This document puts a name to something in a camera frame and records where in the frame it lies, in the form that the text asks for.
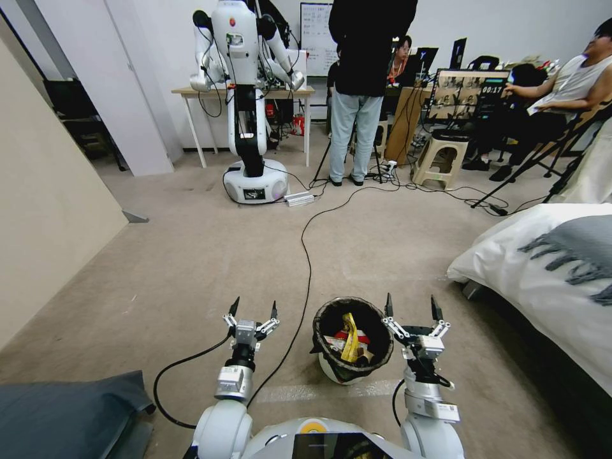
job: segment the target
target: wooden table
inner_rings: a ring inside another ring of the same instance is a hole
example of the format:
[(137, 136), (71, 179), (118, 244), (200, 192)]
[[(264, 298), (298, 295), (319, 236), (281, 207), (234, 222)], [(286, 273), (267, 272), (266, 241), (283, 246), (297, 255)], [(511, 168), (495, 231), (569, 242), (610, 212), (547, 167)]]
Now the wooden table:
[[(196, 134), (196, 128), (193, 124), (193, 116), (191, 113), (191, 107), (189, 106), (189, 99), (197, 99), (200, 97), (202, 101), (208, 99), (217, 99), (217, 91), (212, 89), (210, 92), (198, 92), (191, 87), (184, 87), (173, 89), (172, 94), (179, 94), (185, 103), (185, 109), (187, 110), (187, 119), (189, 120), (189, 127), (191, 128), (191, 134), (193, 135), (193, 140), (196, 142), (196, 148), (198, 149), (198, 155), (200, 155), (200, 162), (202, 163), (202, 167), (206, 167), (206, 161), (204, 160), (204, 153), (202, 151), (202, 147), (200, 147), (200, 141), (198, 140), (198, 135)], [(266, 94), (266, 99), (303, 99), (305, 112), (304, 112), (304, 153), (306, 153), (306, 167), (310, 165), (310, 97), (314, 94), (314, 89), (311, 86), (306, 86), (306, 89), (299, 91), (288, 91), (286, 89), (274, 89)], [(227, 90), (225, 88), (219, 88), (219, 95), (221, 100), (226, 99)], [(208, 126), (208, 132), (210, 133), (210, 138), (212, 139), (213, 149), (215, 153), (219, 153), (217, 150), (217, 145), (215, 144), (215, 138), (212, 135), (212, 128), (210, 127), (210, 120), (208, 119), (208, 115), (205, 116), (206, 124)]]
[(386, 160), (397, 161), (398, 166), (405, 164), (406, 151), (408, 145), (412, 142), (412, 137), (414, 137), (414, 131), (421, 116), (421, 109), (425, 100), (431, 95), (431, 88), (402, 88), (395, 109), (395, 121), (384, 153)]

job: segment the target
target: stool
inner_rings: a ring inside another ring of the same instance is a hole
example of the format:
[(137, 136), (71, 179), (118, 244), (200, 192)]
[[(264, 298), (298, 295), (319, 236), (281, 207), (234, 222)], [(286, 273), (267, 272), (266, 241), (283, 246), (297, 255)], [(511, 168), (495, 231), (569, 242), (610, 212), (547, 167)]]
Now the stool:
[[(387, 129), (388, 129), (387, 120), (378, 122), (378, 127), (376, 128), (377, 134), (381, 128), (382, 128), (382, 138), (379, 139), (377, 138), (378, 136), (376, 136), (374, 138), (374, 146), (376, 146), (376, 151), (380, 155), (380, 160), (382, 161), (384, 159), (384, 151), (387, 148)], [(356, 141), (355, 137), (356, 136), (353, 136), (353, 139), (351, 140), (351, 154), (352, 155), (355, 154), (355, 141)]]
[[(461, 169), (469, 141), (470, 136), (461, 131), (450, 129), (434, 131), (416, 161), (412, 181), (422, 185), (425, 180), (439, 180), (444, 182), (444, 189), (450, 188), (455, 175)], [(438, 153), (443, 150), (446, 150), (446, 154), (443, 158), (437, 159)], [(431, 167), (437, 167), (439, 172), (431, 171)]]

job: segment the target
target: white robot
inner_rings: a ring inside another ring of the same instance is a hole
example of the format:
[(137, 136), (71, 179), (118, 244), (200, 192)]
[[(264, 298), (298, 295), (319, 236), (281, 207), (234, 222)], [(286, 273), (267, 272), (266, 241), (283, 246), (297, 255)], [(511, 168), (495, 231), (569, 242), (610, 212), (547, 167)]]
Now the white robot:
[[(287, 169), (278, 161), (262, 158), (267, 148), (263, 90), (278, 78), (295, 91), (304, 77), (293, 70), (274, 19), (269, 15), (258, 18), (257, 0), (249, 3), (251, 8), (242, 0), (221, 0), (211, 17), (201, 10), (193, 14), (199, 70), (191, 76), (191, 87), (208, 92), (215, 83), (227, 85), (229, 149), (241, 161), (227, 169), (223, 184), (232, 200), (261, 204), (276, 201), (289, 191)], [(260, 35), (266, 42), (261, 46)], [(218, 59), (211, 52), (214, 43)], [(264, 54), (266, 45), (275, 60)]]
[(463, 447), (453, 428), (459, 422), (456, 405), (445, 403), (439, 386), (452, 383), (435, 373), (434, 363), (443, 352), (442, 336), (450, 324), (432, 297), (433, 327), (400, 326), (393, 319), (391, 295), (387, 295), (382, 322), (404, 349), (404, 400), (409, 413), (401, 425), (404, 448), (361, 427), (326, 418), (300, 418), (268, 426), (251, 436), (247, 414), (251, 398), (254, 355), (260, 341), (278, 327), (276, 303), (270, 320), (260, 324), (234, 318), (238, 300), (223, 319), (229, 326), (232, 357), (217, 378), (218, 403), (201, 416), (184, 459), (311, 459), (406, 458), (463, 459)]

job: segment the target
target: gray carpet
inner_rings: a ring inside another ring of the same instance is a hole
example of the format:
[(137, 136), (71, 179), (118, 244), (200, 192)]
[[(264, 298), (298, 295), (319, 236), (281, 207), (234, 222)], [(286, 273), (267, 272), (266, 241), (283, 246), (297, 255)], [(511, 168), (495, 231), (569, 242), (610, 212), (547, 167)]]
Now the gray carpet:
[[(268, 157), (308, 182), (327, 144), (320, 127), (313, 131), (310, 168), (304, 167), (301, 138), (289, 139)], [(225, 334), (221, 315), (238, 295), (243, 318), (266, 319), (277, 302), (281, 326), (256, 355), (255, 383), (268, 375), (295, 332), (306, 295), (302, 228), (356, 188), (346, 181), (341, 188), (328, 186), (306, 207), (238, 206), (221, 184), (223, 169), (235, 158), (228, 152), (206, 155), (205, 170), (196, 154), (188, 154), (176, 173), (156, 177), (134, 178), (111, 162), (96, 164), (119, 203), (150, 222), (128, 226), (1, 351), (0, 383), (91, 380), (141, 368), (151, 393), (166, 364)], [(462, 171), (457, 186), (492, 189), (488, 175)], [(529, 171), (501, 197), (514, 208), (545, 195), (553, 179), (542, 175), (542, 169)], [(406, 168), (399, 177), (407, 180)], [(293, 178), (291, 186), (300, 191)], [(457, 195), (479, 197), (471, 190)], [(466, 456), (578, 457), (569, 427), (556, 421), (541, 396), (545, 388), (517, 362), (527, 352), (517, 345), (520, 337), (445, 278), (453, 258), (499, 220), (443, 193), (406, 189), (362, 191), (347, 206), (317, 218), (305, 235), (313, 274), (304, 325), (284, 366), (250, 409), (254, 431), (290, 417), (324, 416), (401, 444), (388, 389), (404, 369), (399, 347), (385, 367), (360, 383), (371, 384), (371, 397), (345, 396), (308, 353), (312, 317), (336, 296), (360, 296), (382, 307), (391, 292), (402, 323), (426, 325), (433, 293), (453, 325), (439, 372), (456, 384), (456, 391), (444, 395), (459, 405), (457, 430)], [(215, 402), (215, 379), (229, 355), (224, 347), (168, 372), (160, 384), (165, 407), (195, 423)], [(309, 394), (307, 400), (300, 393)], [(147, 457), (181, 457), (191, 435), (156, 413)]]

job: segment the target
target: hand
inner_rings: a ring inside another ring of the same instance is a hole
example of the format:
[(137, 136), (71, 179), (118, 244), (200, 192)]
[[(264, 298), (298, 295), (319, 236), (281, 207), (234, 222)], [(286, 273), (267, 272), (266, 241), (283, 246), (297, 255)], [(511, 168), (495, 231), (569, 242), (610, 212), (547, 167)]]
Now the hand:
[(510, 84), (510, 83), (506, 83), (506, 87), (502, 91), (502, 97), (506, 98), (506, 97), (510, 96), (511, 94), (514, 94), (515, 90), (516, 90), (516, 86), (514, 86), (513, 84)]

